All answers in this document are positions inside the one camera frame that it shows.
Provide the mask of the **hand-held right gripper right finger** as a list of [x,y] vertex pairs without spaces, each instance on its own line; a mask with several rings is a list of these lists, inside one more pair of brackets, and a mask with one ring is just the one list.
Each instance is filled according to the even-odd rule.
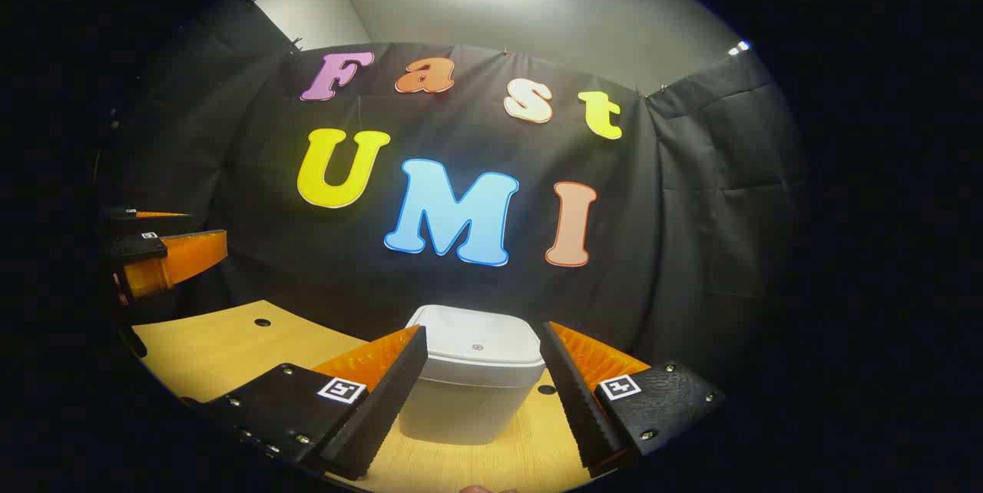
[[556,322],[540,325],[540,350],[592,478],[667,447],[726,401],[682,362],[650,365]]

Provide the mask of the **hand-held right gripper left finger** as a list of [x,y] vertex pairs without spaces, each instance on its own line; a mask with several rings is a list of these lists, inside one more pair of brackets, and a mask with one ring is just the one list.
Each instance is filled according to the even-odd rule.
[[413,325],[313,368],[282,362],[186,405],[268,457],[312,475],[364,478],[428,359]]

